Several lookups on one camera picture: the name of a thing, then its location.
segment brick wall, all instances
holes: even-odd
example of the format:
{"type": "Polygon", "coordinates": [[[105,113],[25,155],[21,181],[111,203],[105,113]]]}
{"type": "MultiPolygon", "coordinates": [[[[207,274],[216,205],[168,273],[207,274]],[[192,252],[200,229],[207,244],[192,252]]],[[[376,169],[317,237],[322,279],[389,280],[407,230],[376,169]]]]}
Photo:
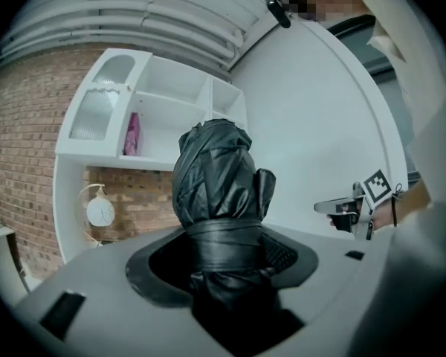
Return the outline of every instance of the brick wall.
{"type": "MultiPolygon", "coordinates": [[[[57,48],[0,69],[0,216],[16,231],[19,256],[38,278],[62,265],[52,208],[59,128],[78,85],[110,46],[57,48]]],[[[117,212],[111,228],[91,229],[97,238],[134,237],[177,223],[169,173],[94,168],[84,177],[106,183],[117,212]]]]}

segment pink package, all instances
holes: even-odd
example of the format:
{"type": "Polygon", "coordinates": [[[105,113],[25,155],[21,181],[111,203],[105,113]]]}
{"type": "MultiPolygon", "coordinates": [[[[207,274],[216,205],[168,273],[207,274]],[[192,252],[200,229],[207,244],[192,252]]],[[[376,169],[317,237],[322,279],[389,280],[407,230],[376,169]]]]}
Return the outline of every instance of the pink package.
{"type": "Polygon", "coordinates": [[[131,113],[131,120],[127,127],[126,143],[124,144],[124,155],[136,156],[139,141],[140,124],[137,112],[131,113]]]}

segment white sleeve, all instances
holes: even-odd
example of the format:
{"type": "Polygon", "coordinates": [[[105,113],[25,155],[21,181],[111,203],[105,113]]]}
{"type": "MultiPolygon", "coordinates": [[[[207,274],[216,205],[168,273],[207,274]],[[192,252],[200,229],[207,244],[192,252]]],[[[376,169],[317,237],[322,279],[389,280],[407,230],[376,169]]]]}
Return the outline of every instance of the white sleeve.
{"type": "Polygon", "coordinates": [[[369,44],[391,62],[412,115],[410,154],[431,199],[446,202],[445,46],[411,0],[363,2],[377,19],[369,44]]]}

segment black wrapped object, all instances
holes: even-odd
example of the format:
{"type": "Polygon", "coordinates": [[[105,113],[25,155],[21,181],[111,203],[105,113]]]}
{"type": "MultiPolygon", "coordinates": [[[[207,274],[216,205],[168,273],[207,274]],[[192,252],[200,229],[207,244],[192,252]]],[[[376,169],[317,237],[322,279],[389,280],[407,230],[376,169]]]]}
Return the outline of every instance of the black wrapped object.
{"type": "Polygon", "coordinates": [[[173,208],[187,231],[193,314],[235,356],[253,356],[302,323],[282,310],[271,284],[261,225],[276,178],[256,170],[251,139],[227,120],[180,139],[173,208]]]}

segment white table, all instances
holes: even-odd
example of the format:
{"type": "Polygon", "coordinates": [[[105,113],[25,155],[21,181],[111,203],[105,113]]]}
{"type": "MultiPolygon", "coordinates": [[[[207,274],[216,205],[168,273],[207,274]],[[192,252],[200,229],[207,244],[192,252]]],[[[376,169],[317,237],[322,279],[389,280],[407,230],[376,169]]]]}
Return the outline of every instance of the white table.
{"type": "Polygon", "coordinates": [[[14,306],[26,296],[27,291],[8,247],[7,235],[12,233],[14,231],[10,228],[0,228],[0,295],[5,303],[14,306]]]}

